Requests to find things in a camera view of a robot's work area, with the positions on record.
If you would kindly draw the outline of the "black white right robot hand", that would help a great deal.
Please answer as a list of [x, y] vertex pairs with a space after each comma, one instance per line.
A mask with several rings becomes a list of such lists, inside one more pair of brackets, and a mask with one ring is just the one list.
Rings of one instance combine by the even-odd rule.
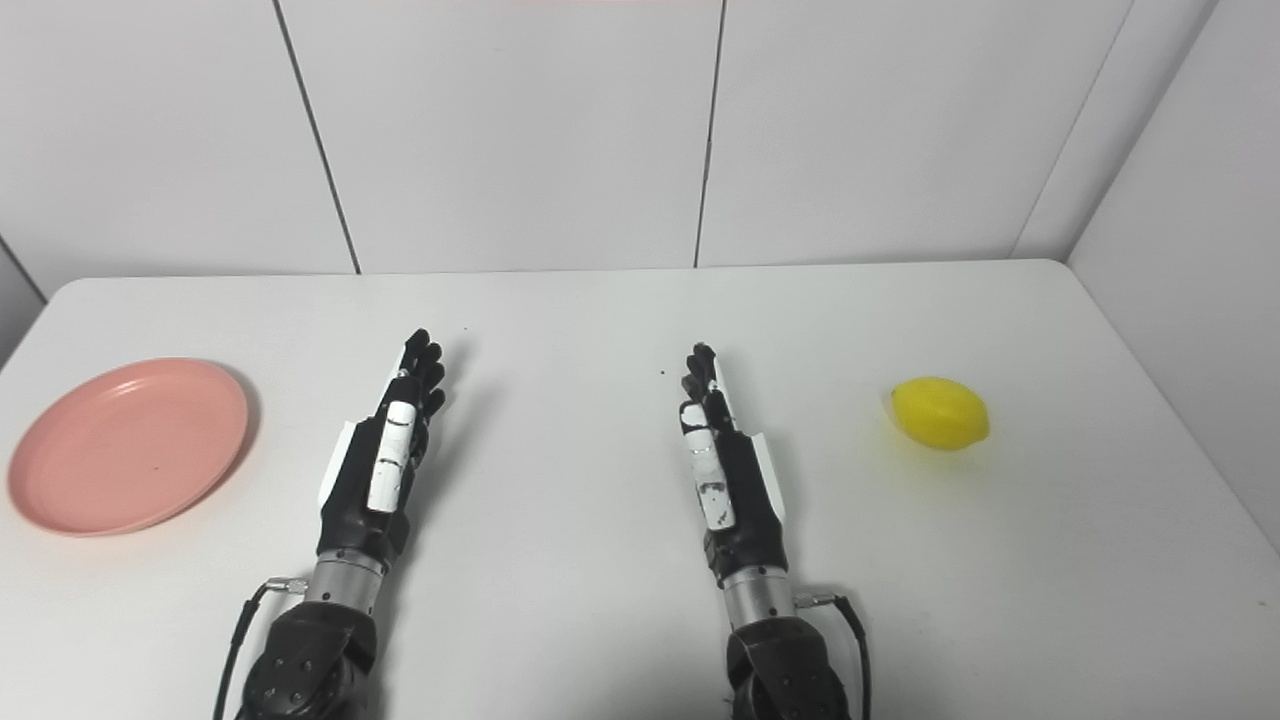
[[788, 570], [785, 505], [765, 437], [739, 428], [718, 356], [699, 342], [686, 357], [687, 398], [678, 423], [690, 454], [695, 496], [705, 520], [708, 568], [719, 588], [746, 570]]

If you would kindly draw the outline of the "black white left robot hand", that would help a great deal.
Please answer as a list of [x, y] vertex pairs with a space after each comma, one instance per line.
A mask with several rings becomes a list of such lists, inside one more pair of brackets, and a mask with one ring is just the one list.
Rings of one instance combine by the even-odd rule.
[[442, 347], [419, 328], [372, 415], [347, 423], [325, 475], [317, 553], [357, 552], [389, 570], [410, 537], [408, 501], [442, 409]]

